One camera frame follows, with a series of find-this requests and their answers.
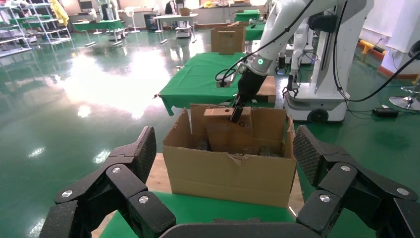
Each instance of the chair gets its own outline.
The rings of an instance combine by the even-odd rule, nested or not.
[[[408,55],[413,58],[420,52],[420,41],[414,43],[411,47]],[[415,86],[401,87],[402,90],[411,93],[408,97],[390,97],[389,101],[400,107],[407,110],[420,111],[420,76],[417,78]]]

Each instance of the robotic arm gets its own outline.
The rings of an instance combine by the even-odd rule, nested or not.
[[[337,0],[279,0],[271,10],[270,16],[264,28],[261,38],[261,47],[256,54],[247,55],[244,63],[240,63],[237,72],[242,73],[238,81],[238,94],[234,100],[234,111],[230,118],[236,122],[245,104],[259,91],[268,75],[268,68],[276,59],[281,49],[284,49],[287,41],[292,37],[299,25],[307,18],[337,5]],[[292,62],[292,72],[289,76],[288,90],[292,90],[292,83],[298,69],[297,59]],[[235,72],[231,78],[222,83],[233,82]]]

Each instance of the metal screw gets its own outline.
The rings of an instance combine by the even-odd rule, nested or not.
[[[321,195],[321,196],[319,196],[319,198],[323,202],[330,202],[331,201],[331,198],[329,198],[327,195]]]
[[[62,197],[69,197],[73,193],[72,190],[67,190],[61,194]]]
[[[113,168],[112,169],[112,172],[113,173],[117,173],[117,172],[119,172],[121,169],[119,168],[119,167],[115,167],[115,168]]]
[[[407,190],[403,189],[403,188],[397,188],[397,192],[399,192],[402,195],[407,196],[408,194],[410,194]]]
[[[347,166],[341,166],[341,169],[344,170],[344,171],[346,171],[346,172],[350,171],[350,168],[347,167]]]
[[[139,202],[140,202],[141,204],[145,204],[148,200],[149,200],[149,197],[147,197],[147,196],[141,196],[141,197],[139,198]]]

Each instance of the cardboard box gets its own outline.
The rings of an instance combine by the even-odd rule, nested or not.
[[[296,171],[294,158],[197,149],[201,141],[209,138],[204,113],[211,108],[222,106],[192,104],[191,123],[184,109],[163,141],[172,192],[287,207]],[[291,157],[293,123],[287,132],[287,146],[283,146],[286,111],[256,108],[250,114],[254,152],[270,148],[274,154]]]
[[[214,27],[210,31],[210,40],[211,40],[211,52],[219,52],[221,45],[226,44],[220,39],[220,31],[234,31],[234,52],[244,52],[245,51],[245,27],[244,26],[219,26]]]
[[[219,31],[220,44],[219,55],[235,54],[235,31]]]

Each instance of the yellow object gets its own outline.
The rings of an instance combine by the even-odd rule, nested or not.
[[[207,1],[206,3],[204,3],[204,7],[214,7],[213,2]]]
[[[369,43],[367,41],[361,40],[360,43],[365,45],[365,48],[363,49],[362,54],[367,54],[367,53],[369,53],[369,51],[371,51],[373,49],[374,45],[372,45],[371,43]]]
[[[51,9],[55,12],[55,15],[57,16],[58,22],[67,26],[68,24],[68,15],[64,11],[63,7],[58,3],[57,0],[50,0],[51,3]]]

